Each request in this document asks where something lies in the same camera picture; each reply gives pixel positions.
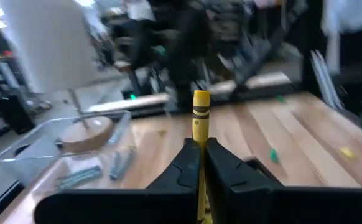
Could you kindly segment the white cylinder shade lamp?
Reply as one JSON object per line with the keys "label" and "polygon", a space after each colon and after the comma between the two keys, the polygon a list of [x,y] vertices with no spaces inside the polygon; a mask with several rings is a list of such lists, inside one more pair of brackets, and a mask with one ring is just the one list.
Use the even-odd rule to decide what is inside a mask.
{"label": "white cylinder shade lamp", "polygon": [[107,117],[85,114],[76,93],[96,74],[82,7],[75,0],[0,0],[0,8],[29,88],[34,93],[67,91],[78,113],[78,122],[60,136],[64,151],[101,149],[114,124]]}

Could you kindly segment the clear plastic container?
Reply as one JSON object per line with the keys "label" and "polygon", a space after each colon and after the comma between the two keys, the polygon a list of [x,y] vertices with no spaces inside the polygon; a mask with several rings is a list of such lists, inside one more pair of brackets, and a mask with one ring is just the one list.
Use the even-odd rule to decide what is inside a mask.
{"label": "clear plastic container", "polygon": [[58,177],[93,166],[102,176],[71,189],[113,188],[115,154],[136,150],[131,120],[126,110],[48,120],[0,153],[0,165],[34,194],[59,191]]}

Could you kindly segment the blue crayon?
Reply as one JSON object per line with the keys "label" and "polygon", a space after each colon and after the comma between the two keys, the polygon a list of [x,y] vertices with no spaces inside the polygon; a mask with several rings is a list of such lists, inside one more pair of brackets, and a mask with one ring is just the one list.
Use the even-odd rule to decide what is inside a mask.
{"label": "blue crayon", "polygon": [[135,156],[135,149],[127,149],[126,152],[117,152],[114,157],[114,164],[109,172],[109,178],[113,181],[122,179]]}
{"label": "blue crayon", "polygon": [[93,166],[93,167],[90,167],[90,168],[87,168],[87,169],[72,172],[72,173],[67,174],[67,175],[65,175],[63,177],[58,177],[57,180],[63,182],[63,181],[69,180],[69,179],[74,179],[76,177],[80,177],[80,176],[85,175],[85,174],[92,174],[92,173],[101,172],[101,171],[102,171],[102,169],[101,169],[100,166]]}
{"label": "blue crayon", "polygon": [[61,183],[59,183],[59,185],[57,186],[57,190],[71,189],[78,185],[84,184],[85,182],[98,179],[101,176],[102,173],[94,172],[82,174],[76,177],[71,177],[70,179],[61,181]]}

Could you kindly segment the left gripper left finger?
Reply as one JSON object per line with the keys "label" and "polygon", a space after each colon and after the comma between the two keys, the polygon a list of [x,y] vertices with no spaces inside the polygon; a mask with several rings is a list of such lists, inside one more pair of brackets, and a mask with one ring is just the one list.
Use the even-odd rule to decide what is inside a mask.
{"label": "left gripper left finger", "polygon": [[64,190],[41,200],[35,224],[197,224],[200,147],[191,138],[144,189]]}

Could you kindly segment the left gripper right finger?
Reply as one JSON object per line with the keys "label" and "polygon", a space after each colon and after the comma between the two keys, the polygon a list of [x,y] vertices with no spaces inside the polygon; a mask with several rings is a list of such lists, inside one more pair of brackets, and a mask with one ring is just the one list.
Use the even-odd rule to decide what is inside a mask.
{"label": "left gripper right finger", "polygon": [[207,141],[205,171],[214,224],[362,224],[362,188],[286,187],[216,138]]}

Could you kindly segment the black table back rail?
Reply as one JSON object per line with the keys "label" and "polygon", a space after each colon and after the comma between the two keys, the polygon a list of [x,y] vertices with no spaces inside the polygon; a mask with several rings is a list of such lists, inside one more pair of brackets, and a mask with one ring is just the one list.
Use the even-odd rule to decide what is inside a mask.
{"label": "black table back rail", "polygon": [[24,186],[20,182],[15,182],[0,195],[0,214],[23,190]]}

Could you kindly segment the yellow crayon piece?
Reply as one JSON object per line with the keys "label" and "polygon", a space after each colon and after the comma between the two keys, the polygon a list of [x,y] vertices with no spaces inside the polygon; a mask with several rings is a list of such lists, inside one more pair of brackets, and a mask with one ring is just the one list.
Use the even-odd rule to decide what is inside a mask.
{"label": "yellow crayon piece", "polygon": [[342,154],[344,154],[346,157],[354,158],[354,156],[355,156],[354,152],[353,152],[350,148],[348,148],[348,147],[341,147],[341,148],[339,148],[339,150],[340,150],[340,152],[341,152]]}

